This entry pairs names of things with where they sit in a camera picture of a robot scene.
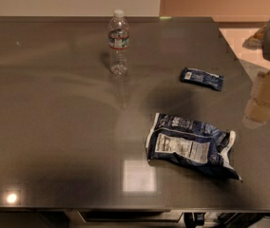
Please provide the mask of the small blue snack packet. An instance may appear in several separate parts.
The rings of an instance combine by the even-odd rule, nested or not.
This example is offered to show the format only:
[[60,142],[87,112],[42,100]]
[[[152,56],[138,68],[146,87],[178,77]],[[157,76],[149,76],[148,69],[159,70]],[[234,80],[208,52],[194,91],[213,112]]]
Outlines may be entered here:
[[185,67],[181,73],[181,81],[184,83],[206,86],[217,91],[222,90],[224,77],[196,68]]

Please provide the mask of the blue chip bag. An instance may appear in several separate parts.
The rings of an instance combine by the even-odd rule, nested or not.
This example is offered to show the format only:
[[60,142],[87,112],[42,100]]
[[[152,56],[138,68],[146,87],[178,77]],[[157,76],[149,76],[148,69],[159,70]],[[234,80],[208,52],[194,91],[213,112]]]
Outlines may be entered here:
[[241,180],[230,164],[235,131],[157,113],[145,141],[147,159],[168,161],[210,177]]

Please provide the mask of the clear plastic water bottle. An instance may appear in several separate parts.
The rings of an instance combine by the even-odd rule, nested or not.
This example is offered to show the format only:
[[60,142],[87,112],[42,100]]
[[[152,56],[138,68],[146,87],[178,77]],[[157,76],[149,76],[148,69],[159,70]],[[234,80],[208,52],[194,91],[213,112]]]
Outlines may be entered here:
[[129,46],[129,24],[121,9],[113,11],[108,24],[109,69],[113,74],[127,73],[127,50]]

